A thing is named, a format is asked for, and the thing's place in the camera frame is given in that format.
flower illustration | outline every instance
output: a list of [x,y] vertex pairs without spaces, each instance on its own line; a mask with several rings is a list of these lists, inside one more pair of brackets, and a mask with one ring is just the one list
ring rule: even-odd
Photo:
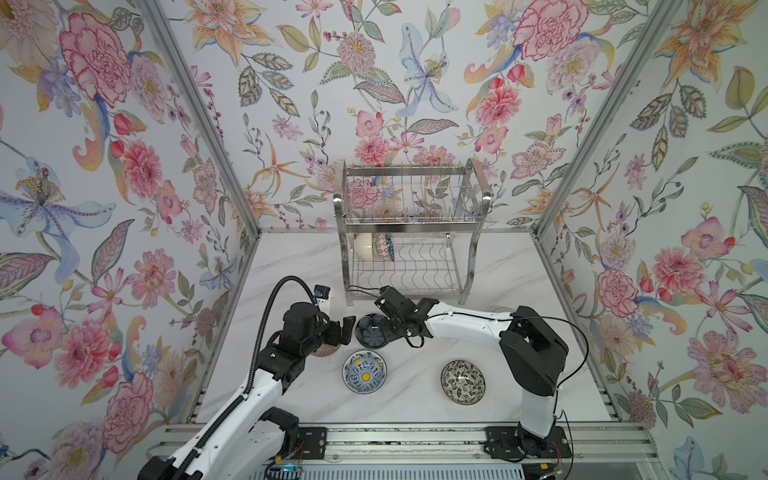
[[123,153],[123,177],[141,198],[152,198],[162,181],[160,157],[143,141],[132,141]]
[[547,66],[547,89],[562,90],[587,76],[600,54],[600,45],[584,37],[550,58]]
[[144,252],[144,262],[136,261],[134,268],[138,273],[133,273],[125,281],[133,286],[131,294],[136,300],[144,299],[142,306],[145,310],[157,306],[159,296],[170,295],[176,291],[174,280],[176,270],[174,259],[165,254],[165,249]]
[[412,117],[419,108],[419,102],[429,96],[432,107],[442,113],[458,110],[451,103],[451,98],[438,91],[435,87],[440,78],[448,69],[448,54],[441,53],[439,58],[430,58],[424,62],[424,67],[419,60],[424,42],[422,34],[412,24],[402,26],[402,47],[400,48],[400,63],[406,68],[405,82],[413,88],[413,99],[404,108],[400,108],[395,115],[398,117]]
[[550,148],[549,145],[536,141],[525,152],[512,155],[513,178],[533,177],[538,172],[546,170],[565,154],[564,148]]
[[659,284],[672,293],[693,292],[704,281],[704,265],[683,247],[661,249],[654,273]]
[[[59,190],[56,173],[49,165],[27,158],[28,177],[16,184],[24,197],[14,197],[0,189],[0,218],[8,221],[11,231],[17,237],[26,237],[31,232],[46,233],[54,238],[61,251],[61,259],[54,274],[58,284],[64,283],[78,268],[80,256],[69,241],[74,228],[100,227],[112,216],[114,204],[101,205],[85,202],[76,207],[65,207],[58,202],[65,200]],[[17,177],[27,175],[22,169],[16,171]]]
[[517,90],[502,86],[491,90],[482,99],[475,116],[483,127],[503,125],[520,111],[521,103]]
[[614,234],[600,244],[603,263],[608,268],[624,270],[634,253],[634,240]]
[[193,10],[187,14],[192,23],[192,45],[199,51],[205,45],[219,44],[240,66],[245,45],[280,45],[266,30],[256,25],[265,8],[249,0],[185,0]]
[[211,215],[216,208],[216,168],[209,158],[205,165],[198,165],[192,170],[194,176],[194,192],[192,198],[199,204],[205,205],[205,211]]
[[118,293],[120,293],[120,290],[123,289],[126,282],[127,279],[123,280],[123,269],[118,268],[118,271],[114,276],[114,282],[112,281],[112,274],[106,272],[104,274],[104,286],[106,288],[101,288],[98,285],[91,288],[91,293],[103,300],[99,300],[96,303],[88,305],[88,313],[93,313],[96,310],[104,309],[104,312],[101,314],[101,318],[107,318],[107,316],[112,313],[113,305],[121,305],[123,303],[123,299],[118,298]]
[[88,478],[101,460],[104,433],[98,420],[79,422],[61,431],[53,441],[48,478]]
[[688,356],[698,362],[694,369],[694,388],[704,394],[712,394],[712,400],[725,406],[728,394],[730,408],[739,413],[748,413],[750,407],[759,403],[766,406],[766,391],[760,383],[768,380],[766,368],[751,363],[757,357],[751,348],[737,351],[739,337],[733,330],[726,330],[725,336],[707,332],[703,343],[690,339]]
[[364,74],[376,62],[373,43],[362,33],[353,32],[339,42],[336,53],[352,72]]
[[725,230],[723,230],[717,217],[707,218],[680,238],[683,245],[690,248],[691,253],[695,253],[701,258],[716,258],[727,255],[729,249],[723,242],[724,239]]
[[118,383],[101,423],[107,450],[120,453],[138,437],[149,418],[152,394],[152,381],[142,372],[134,373],[130,382]]
[[23,357],[27,365],[41,369],[53,358],[63,330],[58,311],[51,307],[42,310],[37,318],[22,320],[2,336],[2,344],[14,355]]
[[523,12],[512,46],[537,61],[557,54],[581,33],[589,10],[582,0],[534,0]]
[[726,291],[723,296],[718,296],[717,287],[717,282],[710,281],[710,295],[705,294],[698,288],[695,290],[696,294],[699,296],[699,299],[712,307],[707,310],[707,316],[712,318],[716,313],[719,313],[720,318],[723,320],[723,323],[725,323],[725,326],[727,326],[728,329],[732,332],[736,332],[736,330],[733,328],[734,325],[738,326],[745,332],[749,332],[752,329],[752,326],[736,315],[746,315],[750,313],[750,309],[739,305],[728,306],[728,303],[733,302],[736,297],[739,296],[739,292],[731,289]]
[[114,108],[131,89],[131,63],[120,37],[89,13],[69,15],[69,30],[59,36],[61,54],[80,89]]
[[758,3],[753,0],[690,2],[687,18],[672,28],[672,36],[654,54],[672,57],[663,88],[687,70],[702,81],[720,84],[720,53],[746,43],[738,24],[752,14]]
[[131,93],[155,121],[163,123],[165,89],[155,63],[143,55],[131,60]]

peony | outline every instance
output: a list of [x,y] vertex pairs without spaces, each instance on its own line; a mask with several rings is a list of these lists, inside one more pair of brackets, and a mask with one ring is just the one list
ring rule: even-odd
[[683,245],[690,248],[701,258],[715,258],[728,254],[728,246],[723,242],[725,230],[720,225],[717,217],[709,217],[698,224],[696,228],[688,230],[680,238]]
[[341,61],[356,74],[364,74],[376,62],[373,43],[362,33],[350,33],[339,42],[336,53]]
[[131,63],[112,27],[90,13],[73,13],[59,43],[75,81],[91,100],[98,95],[111,108],[125,101],[131,89]]
[[90,382],[107,362],[110,347],[106,325],[89,319],[73,325],[61,341],[64,353],[56,356],[58,384],[73,389],[81,380]]
[[688,356],[698,362],[694,369],[694,388],[704,394],[712,394],[712,400],[725,406],[728,394],[730,408],[739,413],[749,413],[759,403],[766,406],[766,391],[760,383],[768,381],[766,368],[751,363],[757,357],[751,348],[737,350],[739,337],[732,330],[725,336],[717,332],[704,334],[703,343],[690,339]]
[[609,268],[601,273],[598,288],[603,305],[611,309],[615,316],[625,318],[637,310],[634,302],[637,289],[632,285],[632,279],[620,270]]
[[659,284],[672,293],[693,292],[704,281],[704,265],[683,247],[661,249],[654,273]]
[[523,59],[551,57],[576,39],[588,15],[582,0],[534,0],[523,12],[512,46],[522,45]]
[[138,437],[149,418],[152,393],[152,381],[142,372],[136,372],[130,382],[118,383],[101,423],[107,450],[120,453]]
[[151,198],[163,177],[160,157],[143,141],[133,141],[123,153],[123,177],[141,198]]
[[522,100],[518,91],[511,87],[501,87],[491,90],[478,107],[478,123],[483,127],[496,127],[509,121],[520,110]]
[[176,291],[174,280],[176,270],[174,259],[165,255],[165,249],[144,252],[144,262],[136,261],[134,268],[139,273],[130,275],[126,282],[133,286],[131,293],[136,300],[144,299],[144,309],[157,306],[157,298],[166,296]]
[[603,263],[608,268],[624,270],[629,264],[629,259],[634,253],[634,240],[621,235],[611,235],[600,244],[600,254]]
[[90,478],[101,460],[104,433],[98,420],[73,423],[53,441],[48,480]]
[[389,145],[384,137],[363,138],[355,148],[355,157],[369,167],[383,167],[388,156]]

dish rack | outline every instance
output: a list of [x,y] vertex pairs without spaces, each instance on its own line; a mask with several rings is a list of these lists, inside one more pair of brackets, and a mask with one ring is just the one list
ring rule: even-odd
[[[492,191],[477,160],[462,167],[347,167],[334,164],[333,208],[341,244],[347,305],[392,285],[406,296],[458,298],[466,303]],[[458,232],[472,232],[462,283],[455,255]],[[370,233],[385,254],[355,251],[355,236]]]

bowl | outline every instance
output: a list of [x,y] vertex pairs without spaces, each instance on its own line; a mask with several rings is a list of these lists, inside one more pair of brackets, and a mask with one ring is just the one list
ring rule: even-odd
[[480,369],[466,360],[454,360],[440,374],[442,391],[459,405],[473,405],[485,394],[485,378]]
[[342,377],[347,388],[366,395],[378,390],[386,380],[386,363],[376,352],[360,350],[344,362]]

pink flower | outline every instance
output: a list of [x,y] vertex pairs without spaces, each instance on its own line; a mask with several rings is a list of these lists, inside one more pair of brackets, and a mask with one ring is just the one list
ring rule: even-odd
[[101,423],[107,450],[120,453],[138,437],[149,418],[153,393],[152,381],[143,372],[136,372],[130,382],[118,383]]
[[135,55],[131,62],[131,91],[147,113],[162,123],[165,115],[165,90],[155,63],[143,55]]
[[182,220],[181,236],[187,243],[195,243],[203,236],[203,224],[197,220]]
[[374,115],[368,111],[361,110],[357,114],[357,136],[372,137],[373,135],[378,134],[384,125],[384,119],[379,116],[380,115]]
[[198,87],[213,87],[213,84],[205,83],[208,79],[210,79],[210,73],[207,71],[204,71],[201,74],[197,74],[197,65],[192,65],[190,67],[190,73],[192,74],[192,78],[194,78],[195,83]]
[[683,247],[661,249],[656,262],[658,282],[672,293],[693,292],[704,281],[704,265]]
[[2,344],[14,355],[24,357],[27,365],[41,369],[48,365],[58,348],[64,325],[54,307],[41,313],[33,309],[34,313],[39,313],[38,318],[22,320],[2,336]]
[[131,63],[112,27],[89,13],[73,13],[69,31],[61,33],[59,43],[75,81],[91,100],[98,95],[111,108],[125,101],[131,89]]
[[315,14],[317,18],[320,18],[320,10],[325,11],[331,7],[333,7],[333,3],[323,2],[323,0],[301,0],[304,2],[305,5],[297,5],[296,10],[299,12],[306,12],[304,15],[301,15],[301,18],[306,18],[310,16],[312,13]]
[[491,90],[482,99],[475,114],[478,123],[483,127],[495,127],[507,123],[520,110],[522,100],[518,96],[518,91],[511,87]]
[[517,179],[533,177],[563,158],[564,154],[564,148],[553,149],[540,141],[534,142],[525,152],[512,155],[515,169],[511,176]]
[[389,156],[389,145],[384,137],[366,137],[355,148],[355,156],[369,167],[383,167]]
[[354,208],[363,208],[373,205],[379,198],[379,189],[371,184],[369,178],[358,178],[349,182],[347,188],[349,198],[352,199]]
[[210,215],[216,208],[216,168],[209,158],[205,165],[198,165],[192,170],[194,176],[194,192],[192,198],[199,204],[205,205],[205,211]]
[[759,403],[766,406],[766,391],[759,386],[768,381],[766,368],[752,365],[757,357],[751,348],[741,349],[739,337],[732,330],[725,336],[717,332],[707,332],[704,343],[690,339],[688,356],[699,363],[694,369],[696,383],[694,388],[704,394],[712,394],[712,400],[719,406],[725,406],[725,394],[728,393],[730,407],[739,413],[748,413],[750,407]]
[[582,0],[534,0],[523,12],[512,46],[522,45],[521,58],[552,56],[576,39],[588,15]]
[[107,316],[112,313],[113,305],[120,305],[123,303],[123,299],[118,298],[117,295],[120,293],[120,290],[123,289],[126,282],[127,279],[123,281],[123,269],[118,268],[118,271],[114,276],[114,282],[112,281],[112,274],[106,272],[104,274],[104,286],[107,288],[104,289],[97,285],[91,289],[91,293],[103,300],[88,305],[88,313],[104,309],[104,312],[101,314],[102,321],[107,318]]
[[737,296],[739,296],[739,292],[731,289],[725,292],[723,296],[719,297],[717,295],[717,287],[717,282],[710,281],[711,295],[706,295],[701,290],[697,288],[695,289],[699,299],[712,307],[707,310],[707,316],[712,318],[715,316],[715,313],[720,313],[720,318],[723,320],[723,323],[725,323],[725,326],[727,326],[728,329],[732,332],[736,332],[736,330],[733,328],[733,325],[738,326],[745,332],[749,332],[752,329],[752,326],[739,317],[734,316],[734,313],[736,315],[746,315],[750,312],[750,309],[746,308],[745,306],[727,306],[728,303],[731,303]]
[[126,282],[133,286],[131,294],[136,300],[144,299],[144,309],[150,309],[157,306],[157,298],[166,296],[176,291],[174,280],[176,279],[176,270],[174,259],[166,256],[165,249],[159,249],[152,252],[144,252],[144,262],[136,261],[134,268],[139,273],[130,275]]
[[717,217],[707,218],[680,238],[683,245],[689,247],[692,253],[701,258],[716,258],[727,255],[729,249],[723,242],[724,239],[725,230],[723,230]]
[[61,341],[64,353],[56,356],[58,384],[73,389],[81,380],[90,382],[107,362],[110,347],[106,325],[88,319],[73,325]]
[[160,216],[169,225],[172,223],[170,219],[182,211],[176,189],[170,180],[163,182],[163,186],[157,189],[157,207],[160,209]]
[[507,137],[507,127],[490,127],[480,135],[475,142],[477,148],[481,148],[490,154],[495,154],[502,145],[502,141]]
[[341,61],[356,74],[364,74],[376,62],[373,43],[362,33],[350,33],[339,42],[336,53]]
[[136,195],[153,197],[163,177],[160,157],[154,153],[154,148],[147,147],[143,141],[129,143],[123,153],[123,177]]
[[600,300],[615,316],[626,318],[637,310],[634,302],[637,289],[632,285],[632,279],[620,270],[605,270],[598,277],[598,286]]
[[424,139],[419,138],[416,140],[416,134],[411,134],[409,137],[406,132],[402,132],[400,134],[400,139],[392,137],[392,142],[395,143],[395,146],[392,147],[394,151],[400,150],[402,148],[402,151],[408,153],[408,147],[414,147],[416,145],[423,144]]

